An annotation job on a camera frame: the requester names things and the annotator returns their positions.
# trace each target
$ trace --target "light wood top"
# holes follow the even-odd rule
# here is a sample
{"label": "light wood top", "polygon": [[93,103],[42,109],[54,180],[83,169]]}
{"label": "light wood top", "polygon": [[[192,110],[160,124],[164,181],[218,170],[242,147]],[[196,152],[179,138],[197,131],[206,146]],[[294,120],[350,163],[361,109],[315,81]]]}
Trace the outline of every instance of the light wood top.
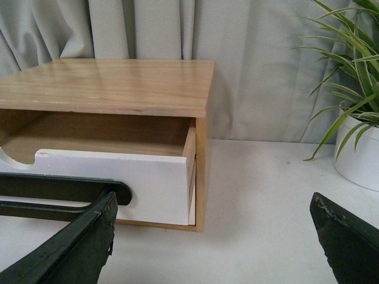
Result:
{"label": "light wood top", "polygon": [[60,59],[0,79],[0,108],[205,117],[210,60]]}

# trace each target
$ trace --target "wooden shelf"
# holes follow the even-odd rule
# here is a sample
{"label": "wooden shelf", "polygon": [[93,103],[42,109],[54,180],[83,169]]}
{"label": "wooden shelf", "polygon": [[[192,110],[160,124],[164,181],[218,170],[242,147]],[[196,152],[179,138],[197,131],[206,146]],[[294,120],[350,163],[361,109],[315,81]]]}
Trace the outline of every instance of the wooden shelf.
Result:
{"label": "wooden shelf", "polygon": [[0,171],[118,180],[134,195],[121,222],[202,231],[213,70],[209,60],[60,59],[1,78]]}

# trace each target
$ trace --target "potted plant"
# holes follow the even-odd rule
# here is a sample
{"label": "potted plant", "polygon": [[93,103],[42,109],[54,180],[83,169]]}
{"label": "potted plant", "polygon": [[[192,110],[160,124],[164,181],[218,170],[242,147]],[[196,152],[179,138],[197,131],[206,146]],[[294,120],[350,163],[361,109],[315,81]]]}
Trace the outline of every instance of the potted plant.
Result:
{"label": "potted plant", "polygon": [[[307,160],[312,160],[322,145],[338,131],[335,150],[336,169],[349,180],[379,191],[379,159],[377,159],[379,153],[379,41],[375,39],[375,36],[379,36],[379,4],[374,0],[353,0],[356,4],[354,7],[331,9],[319,0],[312,1],[326,13],[320,18],[308,20],[335,35],[335,37],[312,37],[332,41],[345,48],[345,52],[340,54],[317,47],[300,47],[315,50],[323,56],[321,59],[331,59],[336,62],[334,71],[312,93],[322,85],[328,85],[334,89],[331,94],[344,100],[344,103],[324,108],[311,119],[315,119],[325,111],[340,109],[340,116],[333,122],[311,158]],[[345,16],[346,12],[354,14],[351,20]],[[323,19],[326,17],[334,17],[341,27],[325,23]],[[364,27],[360,25],[361,17],[365,18]],[[367,30],[374,31],[372,34],[375,36],[370,35],[366,32]],[[358,88],[351,88],[350,82],[331,83],[330,78],[339,72],[343,72],[349,79],[356,81]]]}

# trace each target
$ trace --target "wooden bottom edge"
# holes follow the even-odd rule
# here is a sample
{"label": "wooden bottom edge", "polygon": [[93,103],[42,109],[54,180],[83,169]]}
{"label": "wooden bottom edge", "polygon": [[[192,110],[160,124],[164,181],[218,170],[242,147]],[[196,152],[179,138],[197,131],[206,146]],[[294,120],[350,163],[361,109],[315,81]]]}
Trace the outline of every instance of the wooden bottom edge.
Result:
{"label": "wooden bottom edge", "polygon": [[153,222],[141,222],[141,221],[127,221],[127,220],[116,220],[116,224],[124,225],[134,225],[134,226],[145,226],[145,227],[156,227],[164,229],[182,230],[182,231],[192,231],[192,232],[203,232],[196,225],[173,225],[173,224],[163,224],[163,223],[153,223]]}

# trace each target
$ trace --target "black object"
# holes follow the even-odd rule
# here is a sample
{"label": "black object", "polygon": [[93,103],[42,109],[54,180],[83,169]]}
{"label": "black object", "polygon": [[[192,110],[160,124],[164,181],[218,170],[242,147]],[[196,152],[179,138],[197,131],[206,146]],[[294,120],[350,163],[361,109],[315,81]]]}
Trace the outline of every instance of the black object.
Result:
{"label": "black object", "polygon": [[310,212],[338,283],[379,283],[379,230],[317,192]]}
{"label": "black object", "polygon": [[[128,205],[132,199],[130,188],[113,180],[0,173],[3,196],[94,202],[109,192],[115,192],[120,205]],[[0,201],[0,215],[72,221],[90,207]]]}
{"label": "black object", "polygon": [[101,268],[111,254],[116,213],[117,200],[111,192],[0,273],[0,283],[97,283]]}

